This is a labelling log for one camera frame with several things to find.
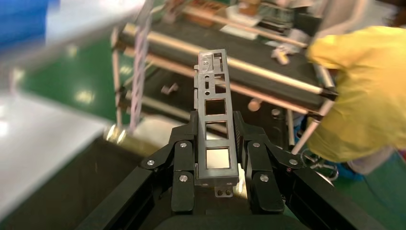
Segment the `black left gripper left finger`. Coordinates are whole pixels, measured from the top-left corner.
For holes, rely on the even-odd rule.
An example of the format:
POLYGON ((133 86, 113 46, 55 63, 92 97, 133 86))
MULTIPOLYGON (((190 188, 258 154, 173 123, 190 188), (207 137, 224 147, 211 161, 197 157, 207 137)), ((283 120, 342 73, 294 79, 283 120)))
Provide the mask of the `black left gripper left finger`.
POLYGON ((140 167, 153 172, 164 186, 171 184, 171 211, 192 213, 195 207, 195 151, 198 113, 192 111, 187 124, 172 129, 169 142, 144 158, 140 167))

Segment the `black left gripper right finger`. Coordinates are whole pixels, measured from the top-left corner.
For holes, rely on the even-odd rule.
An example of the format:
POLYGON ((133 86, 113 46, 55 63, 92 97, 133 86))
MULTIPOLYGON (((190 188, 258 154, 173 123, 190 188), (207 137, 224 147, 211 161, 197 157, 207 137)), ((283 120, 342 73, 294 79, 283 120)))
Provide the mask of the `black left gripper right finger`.
POLYGON ((237 159, 245 173, 247 197, 254 214, 282 214, 282 194, 288 190, 288 176, 304 167, 298 156, 272 144, 264 129, 245 123, 233 112, 237 159))

